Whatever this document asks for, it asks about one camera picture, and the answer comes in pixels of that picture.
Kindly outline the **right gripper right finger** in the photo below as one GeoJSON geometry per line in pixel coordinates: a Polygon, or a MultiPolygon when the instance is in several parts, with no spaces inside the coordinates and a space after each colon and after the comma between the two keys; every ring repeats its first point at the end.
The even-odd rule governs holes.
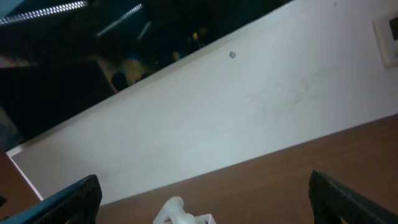
{"type": "Polygon", "coordinates": [[[313,171],[308,186],[314,223],[397,223],[397,214],[337,180],[313,171]]]}

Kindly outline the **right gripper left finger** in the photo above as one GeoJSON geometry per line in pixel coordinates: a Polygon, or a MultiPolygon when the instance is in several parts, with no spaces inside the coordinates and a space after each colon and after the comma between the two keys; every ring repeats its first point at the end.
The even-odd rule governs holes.
{"type": "Polygon", "coordinates": [[[89,175],[1,224],[95,224],[102,199],[96,175],[89,175]]]}

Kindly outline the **white spray bottle blue base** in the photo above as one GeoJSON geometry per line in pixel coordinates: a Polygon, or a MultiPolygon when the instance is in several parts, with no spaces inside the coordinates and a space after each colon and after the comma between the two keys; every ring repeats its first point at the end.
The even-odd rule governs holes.
{"type": "Polygon", "coordinates": [[[170,221],[173,224],[197,224],[196,218],[186,213],[183,209],[184,202],[181,197],[174,196],[166,201],[155,217],[153,224],[163,224],[170,221]]]}

